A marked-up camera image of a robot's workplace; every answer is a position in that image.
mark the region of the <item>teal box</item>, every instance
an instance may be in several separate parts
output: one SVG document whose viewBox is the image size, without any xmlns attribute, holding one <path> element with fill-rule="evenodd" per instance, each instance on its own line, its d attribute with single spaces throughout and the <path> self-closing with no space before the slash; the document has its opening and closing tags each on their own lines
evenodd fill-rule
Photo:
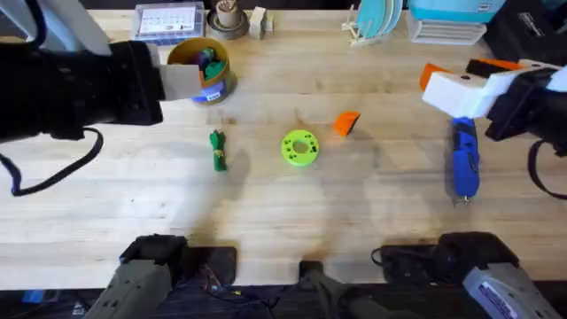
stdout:
<svg viewBox="0 0 567 319">
<path fill-rule="evenodd" d="M 409 0 L 408 7 L 416 19 L 488 23 L 505 2 L 506 0 Z"/>
</svg>

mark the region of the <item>white label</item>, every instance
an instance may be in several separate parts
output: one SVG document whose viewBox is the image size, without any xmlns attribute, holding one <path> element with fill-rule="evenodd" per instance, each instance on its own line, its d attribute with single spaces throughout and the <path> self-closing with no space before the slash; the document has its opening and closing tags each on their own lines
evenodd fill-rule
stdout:
<svg viewBox="0 0 567 319">
<path fill-rule="evenodd" d="M 491 4 L 480 4 L 480 6 L 478 7 L 478 12 L 488 12 L 491 6 Z"/>
<path fill-rule="evenodd" d="M 195 7 L 145 9 L 142 12 L 140 35 L 160 32 L 193 31 Z"/>
<path fill-rule="evenodd" d="M 214 99 L 217 99 L 219 97 L 221 97 L 221 92 L 216 92 L 214 94 L 206 96 L 206 100 L 207 101 L 213 101 Z"/>
<path fill-rule="evenodd" d="M 508 302 L 506 302 L 489 283 L 483 282 L 478 289 L 493 303 L 504 318 L 517 319 L 516 311 L 512 309 Z"/>
<path fill-rule="evenodd" d="M 83 308 L 81 306 L 80 303 L 75 303 L 74 307 L 73 307 L 73 315 L 84 315 L 85 314 L 85 308 Z"/>
</svg>

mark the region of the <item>green figurine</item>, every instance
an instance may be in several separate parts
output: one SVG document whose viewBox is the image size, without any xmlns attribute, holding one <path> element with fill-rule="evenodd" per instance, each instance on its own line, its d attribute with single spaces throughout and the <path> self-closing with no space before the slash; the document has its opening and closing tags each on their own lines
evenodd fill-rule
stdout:
<svg viewBox="0 0 567 319">
<path fill-rule="evenodd" d="M 226 136 L 222 132 L 215 130 L 209 136 L 211 140 L 211 145 L 214 150 L 214 170 L 217 172 L 222 172 L 227 170 L 227 163 L 224 160 L 224 142 L 226 141 Z"/>
</svg>

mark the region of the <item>small green toy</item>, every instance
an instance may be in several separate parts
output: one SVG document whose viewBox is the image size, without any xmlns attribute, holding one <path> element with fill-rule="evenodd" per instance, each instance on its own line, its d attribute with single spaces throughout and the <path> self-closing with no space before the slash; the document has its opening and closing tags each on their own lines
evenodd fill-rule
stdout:
<svg viewBox="0 0 567 319">
<path fill-rule="evenodd" d="M 211 140 L 214 151 L 214 170 L 217 172 L 227 170 L 227 163 L 224 159 L 224 142 L 226 141 L 226 136 L 224 133 L 215 130 L 211 133 L 209 139 Z"/>
<path fill-rule="evenodd" d="M 282 140 L 282 155 L 293 166 L 309 166 L 319 155 L 319 142 L 313 133 L 307 130 L 291 131 Z"/>
<path fill-rule="evenodd" d="M 211 80 L 215 76 L 219 75 L 219 73 L 224 68 L 224 61 L 212 61 L 206 66 L 205 69 L 205 80 Z"/>
</svg>

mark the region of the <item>green ring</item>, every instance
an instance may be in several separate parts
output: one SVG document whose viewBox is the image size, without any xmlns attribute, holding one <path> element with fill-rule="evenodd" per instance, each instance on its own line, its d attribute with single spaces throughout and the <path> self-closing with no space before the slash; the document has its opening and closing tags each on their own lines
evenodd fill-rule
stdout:
<svg viewBox="0 0 567 319">
<path fill-rule="evenodd" d="M 293 144 L 299 142 L 307 145 L 306 152 L 296 152 Z M 297 129 L 288 133 L 282 140 L 282 155 L 293 166 L 305 167 L 311 165 L 319 155 L 319 142 L 313 133 Z"/>
</svg>

